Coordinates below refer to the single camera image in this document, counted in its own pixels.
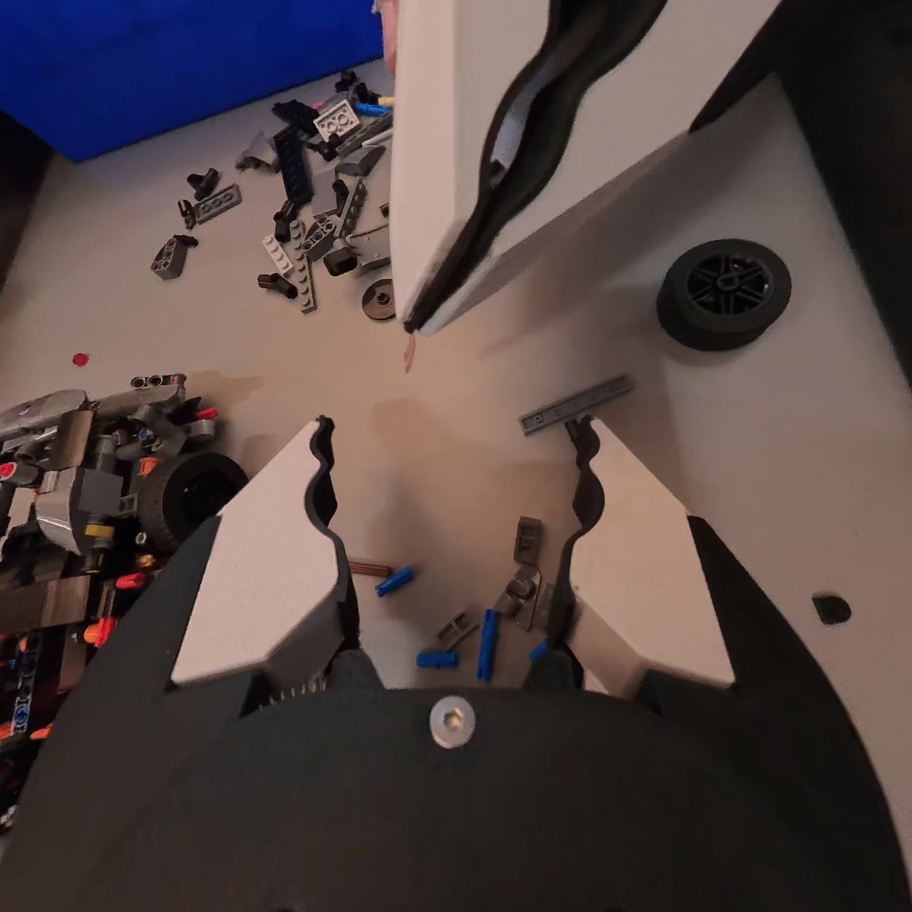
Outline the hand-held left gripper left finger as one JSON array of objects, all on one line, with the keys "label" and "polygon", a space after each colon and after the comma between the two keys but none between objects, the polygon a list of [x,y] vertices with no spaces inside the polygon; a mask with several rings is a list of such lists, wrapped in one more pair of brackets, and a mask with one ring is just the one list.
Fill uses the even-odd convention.
[{"label": "hand-held left gripper left finger", "polygon": [[316,690],[359,646],[359,604],[331,529],[335,424],[310,421],[218,514],[171,680],[253,672],[281,694]]}]

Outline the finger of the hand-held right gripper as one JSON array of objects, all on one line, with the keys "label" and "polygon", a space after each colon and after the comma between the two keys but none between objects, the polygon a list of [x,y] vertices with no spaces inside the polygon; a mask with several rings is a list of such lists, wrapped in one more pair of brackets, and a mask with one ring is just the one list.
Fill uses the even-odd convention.
[{"label": "finger of the hand-held right gripper", "polygon": [[488,132],[473,214],[419,298],[421,329],[484,301],[681,141],[779,2],[549,4]]},{"label": "finger of the hand-held right gripper", "polygon": [[545,1],[402,1],[390,166],[391,269],[409,333],[476,206],[497,109],[548,30]]}]

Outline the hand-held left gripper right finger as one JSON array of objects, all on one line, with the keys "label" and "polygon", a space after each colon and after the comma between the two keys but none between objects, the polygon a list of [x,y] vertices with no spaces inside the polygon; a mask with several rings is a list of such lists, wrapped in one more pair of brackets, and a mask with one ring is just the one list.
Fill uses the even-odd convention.
[{"label": "hand-held left gripper right finger", "polygon": [[614,698],[633,699],[653,671],[729,689],[735,674],[688,511],[601,419],[565,427],[579,529],[561,552],[548,645]]}]

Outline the dark grey lego hinge piece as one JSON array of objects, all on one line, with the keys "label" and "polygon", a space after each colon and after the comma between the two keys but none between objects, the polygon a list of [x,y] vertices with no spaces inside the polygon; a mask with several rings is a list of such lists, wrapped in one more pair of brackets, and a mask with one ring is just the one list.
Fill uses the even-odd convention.
[{"label": "dark grey lego hinge piece", "polygon": [[535,564],[521,564],[494,603],[494,611],[512,619],[529,632],[546,632],[549,625],[554,586],[542,580]]}]

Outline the pile of grey black lego pieces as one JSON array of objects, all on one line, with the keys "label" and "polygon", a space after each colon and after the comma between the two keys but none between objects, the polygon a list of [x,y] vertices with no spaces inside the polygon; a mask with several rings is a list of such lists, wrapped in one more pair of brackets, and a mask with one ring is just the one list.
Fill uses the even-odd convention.
[{"label": "pile of grey black lego pieces", "polygon": [[343,70],[319,102],[273,104],[273,135],[256,134],[234,162],[238,172],[277,175],[284,199],[263,241],[273,263],[257,285],[316,311],[316,268],[332,277],[390,266],[390,205],[380,165],[392,140],[393,98]]}]

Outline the black lego wheel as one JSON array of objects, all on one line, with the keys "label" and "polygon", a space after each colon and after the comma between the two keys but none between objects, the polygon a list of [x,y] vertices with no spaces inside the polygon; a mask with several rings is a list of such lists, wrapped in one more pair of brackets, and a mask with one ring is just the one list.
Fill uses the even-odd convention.
[{"label": "black lego wheel", "polygon": [[771,249],[738,238],[690,248],[667,269],[655,311],[678,344],[728,352],[759,339],[792,295],[787,265]]}]

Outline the long blue lego pin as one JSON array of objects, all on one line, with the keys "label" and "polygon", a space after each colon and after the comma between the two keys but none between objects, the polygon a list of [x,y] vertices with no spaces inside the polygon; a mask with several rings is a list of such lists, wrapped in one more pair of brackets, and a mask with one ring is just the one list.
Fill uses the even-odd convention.
[{"label": "long blue lego pin", "polygon": [[494,675],[499,619],[500,613],[496,609],[485,610],[476,666],[476,679],[485,684],[491,683]]}]

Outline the long dark grey lego plate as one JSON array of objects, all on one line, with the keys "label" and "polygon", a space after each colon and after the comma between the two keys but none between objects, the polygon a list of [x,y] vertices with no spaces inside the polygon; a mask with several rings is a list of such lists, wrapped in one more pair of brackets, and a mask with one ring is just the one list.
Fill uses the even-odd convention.
[{"label": "long dark grey lego plate", "polygon": [[540,406],[518,418],[522,436],[528,439],[567,420],[590,414],[593,409],[631,393],[634,388],[632,377],[623,374]]}]

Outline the small grey lego plate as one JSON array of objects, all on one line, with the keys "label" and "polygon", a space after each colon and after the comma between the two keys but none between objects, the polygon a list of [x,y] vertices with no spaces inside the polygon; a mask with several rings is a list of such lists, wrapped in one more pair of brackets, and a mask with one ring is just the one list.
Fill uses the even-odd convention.
[{"label": "small grey lego plate", "polygon": [[439,649],[443,652],[453,651],[479,626],[478,620],[470,612],[462,611],[451,617],[437,633]]}]

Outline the partly built lego car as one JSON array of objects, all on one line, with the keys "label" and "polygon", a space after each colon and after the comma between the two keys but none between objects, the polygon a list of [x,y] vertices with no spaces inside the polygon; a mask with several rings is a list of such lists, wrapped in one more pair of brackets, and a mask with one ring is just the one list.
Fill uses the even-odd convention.
[{"label": "partly built lego car", "polygon": [[183,374],[2,412],[2,752],[48,735],[176,549],[248,482]]}]

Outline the grey lego plate with clip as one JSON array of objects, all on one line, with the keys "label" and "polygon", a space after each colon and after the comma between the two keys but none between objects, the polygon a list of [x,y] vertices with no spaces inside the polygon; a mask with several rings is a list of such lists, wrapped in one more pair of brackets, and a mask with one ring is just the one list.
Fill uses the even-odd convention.
[{"label": "grey lego plate with clip", "polygon": [[185,229],[191,231],[198,225],[211,222],[223,212],[234,209],[242,201],[241,189],[234,183],[202,200],[179,199],[178,210]]}]

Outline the dark grey lego brick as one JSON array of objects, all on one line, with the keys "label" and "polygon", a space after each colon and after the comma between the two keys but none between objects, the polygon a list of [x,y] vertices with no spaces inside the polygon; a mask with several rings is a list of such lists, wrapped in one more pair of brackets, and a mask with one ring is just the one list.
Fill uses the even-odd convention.
[{"label": "dark grey lego brick", "polygon": [[188,251],[196,248],[199,240],[188,234],[173,234],[154,257],[152,272],[164,281],[174,280],[184,272]]}]

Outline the blue plastic bin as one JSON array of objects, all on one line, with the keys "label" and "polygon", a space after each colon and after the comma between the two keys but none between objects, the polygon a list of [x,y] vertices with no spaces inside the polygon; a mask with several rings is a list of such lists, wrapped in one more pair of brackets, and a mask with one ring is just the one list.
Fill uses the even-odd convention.
[{"label": "blue plastic bin", "polygon": [[1,108],[84,162],[382,55],[369,1],[3,1]]}]

